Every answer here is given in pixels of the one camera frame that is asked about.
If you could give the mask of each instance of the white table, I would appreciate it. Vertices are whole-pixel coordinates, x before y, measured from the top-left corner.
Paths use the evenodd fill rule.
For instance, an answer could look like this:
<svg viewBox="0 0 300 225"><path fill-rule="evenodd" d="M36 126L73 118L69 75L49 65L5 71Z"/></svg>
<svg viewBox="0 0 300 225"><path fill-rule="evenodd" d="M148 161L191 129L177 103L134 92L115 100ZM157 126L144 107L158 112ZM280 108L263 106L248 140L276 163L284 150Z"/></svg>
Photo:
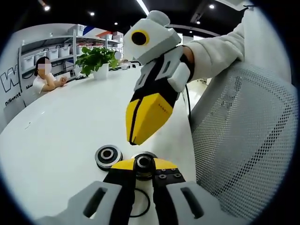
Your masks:
<svg viewBox="0 0 300 225"><path fill-rule="evenodd" d="M124 159L142 151L174 162L187 181L196 180L195 158L182 96L166 124L141 146L126 140L125 112L140 68L109 72L105 81L72 81L47 93L20 112L0 135L0 165L4 181L17 203L32 219L54 216L70 197L106 172L94 155L106 144L116 145ZM151 181L137 181L152 199ZM146 208L136 192L132 215ZM129 224L157 225L155 205Z"/></svg>

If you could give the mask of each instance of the potted plant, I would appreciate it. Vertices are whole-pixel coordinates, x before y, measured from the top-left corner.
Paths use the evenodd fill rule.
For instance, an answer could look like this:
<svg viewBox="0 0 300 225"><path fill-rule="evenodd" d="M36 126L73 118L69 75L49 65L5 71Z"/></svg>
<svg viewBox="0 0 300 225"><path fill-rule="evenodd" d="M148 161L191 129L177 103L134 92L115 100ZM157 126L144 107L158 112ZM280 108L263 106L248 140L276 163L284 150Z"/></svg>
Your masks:
<svg viewBox="0 0 300 225"><path fill-rule="evenodd" d="M91 73L96 80L107 77L108 67L115 68L118 60L114 57L114 51L107 48L93 48L92 50L83 47L83 54L78 56L76 64L82 67L80 73L89 76Z"/></svg>

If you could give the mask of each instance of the recessed ceiling light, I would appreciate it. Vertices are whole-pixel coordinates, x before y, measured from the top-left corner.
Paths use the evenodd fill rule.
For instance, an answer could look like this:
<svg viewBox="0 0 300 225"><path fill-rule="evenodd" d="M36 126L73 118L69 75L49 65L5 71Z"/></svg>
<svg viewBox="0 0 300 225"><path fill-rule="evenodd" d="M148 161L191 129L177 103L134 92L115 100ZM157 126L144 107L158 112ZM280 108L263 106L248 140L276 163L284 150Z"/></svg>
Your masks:
<svg viewBox="0 0 300 225"><path fill-rule="evenodd" d="M49 11L49 10L50 10L50 6L45 6L45 7L44 7L44 10L45 10L45 11Z"/></svg>

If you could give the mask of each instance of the dark ceiling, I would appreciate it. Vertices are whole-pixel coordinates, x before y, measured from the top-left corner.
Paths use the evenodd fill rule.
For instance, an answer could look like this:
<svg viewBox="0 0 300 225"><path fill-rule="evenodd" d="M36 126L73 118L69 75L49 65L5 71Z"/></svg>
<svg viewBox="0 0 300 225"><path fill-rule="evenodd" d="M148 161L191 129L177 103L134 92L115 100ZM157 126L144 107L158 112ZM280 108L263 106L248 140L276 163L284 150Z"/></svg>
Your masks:
<svg viewBox="0 0 300 225"><path fill-rule="evenodd" d="M145 17L136 0L44 0L44 2L51 6L51 10L45 12L36 1L22 18L18 29L45 23L78 23L125 33L130 25ZM243 16L243 12L235 11L213 0L143 0L143 2L149 11L160 10L166 13L171 19L171 24L196 27L220 35L232 31ZM214 4L215 8L210 9L209 4ZM90 11L95 13L93 17L89 15ZM195 20L191 21L195 13L197 16L201 15L199 25ZM188 30L176 30L191 35ZM195 31L193 35L211 37L209 34Z"/></svg>

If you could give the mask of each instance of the woman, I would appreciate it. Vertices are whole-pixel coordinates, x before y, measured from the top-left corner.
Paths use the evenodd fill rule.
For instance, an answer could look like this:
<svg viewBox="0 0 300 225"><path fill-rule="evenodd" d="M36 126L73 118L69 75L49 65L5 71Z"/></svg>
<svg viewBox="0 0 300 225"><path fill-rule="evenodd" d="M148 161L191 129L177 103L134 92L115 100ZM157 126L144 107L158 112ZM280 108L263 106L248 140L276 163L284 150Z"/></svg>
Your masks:
<svg viewBox="0 0 300 225"><path fill-rule="evenodd" d="M57 81L51 73L51 68L52 65L48 57L42 57L37 60L34 72L36 78L33 81L32 87L39 95L43 95L57 87L62 87L67 82L65 77Z"/></svg>

